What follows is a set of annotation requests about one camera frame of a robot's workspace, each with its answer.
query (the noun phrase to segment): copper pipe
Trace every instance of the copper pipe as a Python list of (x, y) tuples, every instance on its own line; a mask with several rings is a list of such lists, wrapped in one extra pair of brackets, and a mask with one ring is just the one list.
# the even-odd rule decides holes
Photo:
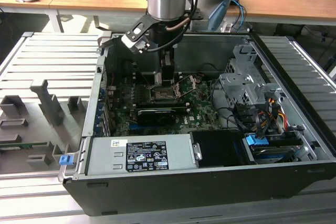
[(175, 31), (175, 30), (179, 29), (180, 27), (184, 26), (185, 24), (187, 24), (189, 21), (190, 21), (190, 18), (188, 17), (188, 18), (182, 20), (180, 23), (178, 23), (175, 26), (167, 27), (166, 31)]

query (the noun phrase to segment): motherboard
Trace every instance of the motherboard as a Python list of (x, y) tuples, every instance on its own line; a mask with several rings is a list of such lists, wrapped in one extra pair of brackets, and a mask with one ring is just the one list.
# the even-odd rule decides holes
[(112, 136), (220, 129), (218, 114), (209, 100), (211, 82), (198, 75), (176, 78), (169, 87), (139, 83), (130, 77), (116, 83), (110, 112)]

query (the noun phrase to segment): white label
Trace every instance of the white label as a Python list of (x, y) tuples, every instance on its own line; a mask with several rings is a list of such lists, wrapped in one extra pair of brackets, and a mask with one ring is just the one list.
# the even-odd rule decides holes
[(13, 151), (13, 150), (21, 150), (20, 147), (2, 147), (0, 148), (1, 151)]
[(157, 165), (167, 165), (168, 162), (158, 162)]
[(127, 139), (111, 140), (111, 147), (126, 147)]

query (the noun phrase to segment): table leg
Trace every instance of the table leg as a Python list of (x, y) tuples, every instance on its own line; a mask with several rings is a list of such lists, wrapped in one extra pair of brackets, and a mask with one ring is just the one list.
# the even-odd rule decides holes
[(94, 21), (94, 26), (96, 27), (96, 28), (99, 28), (100, 27), (100, 25), (99, 25), (99, 17), (98, 16), (93, 16), (93, 21)]
[(60, 16), (57, 13), (57, 10), (54, 10), (54, 9), (46, 10), (46, 14), (49, 16), (54, 32), (64, 33), (62, 22), (61, 22)]
[(102, 30), (102, 31), (108, 31), (108, 29), (106, 28), (103, 28), (100, 26), (100, 23), (99, 23), (99, 17), (98, 16), (93, 16), (93, 21), (94, 21), (94, 26), (99, 29), (99, 30)]

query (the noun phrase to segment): desk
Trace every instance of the desk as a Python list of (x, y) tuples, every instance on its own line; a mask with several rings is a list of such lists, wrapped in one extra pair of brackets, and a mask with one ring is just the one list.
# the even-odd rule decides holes
[(246, 21), (336, 25), (336, 0), (240, 0), (240, 3), (247, 10)]
[[(336, 26), (335, 0), (240, 0), (247, 9), (246, 21)], [(18, 3), (0, 0), (5, 12), (47, 14), (55, 31), (62, 32), (60, 14), (141, 17), (146, 0), (40, 0)], [(231, 6), (227, 19), (234, 20), (238, 8)]]

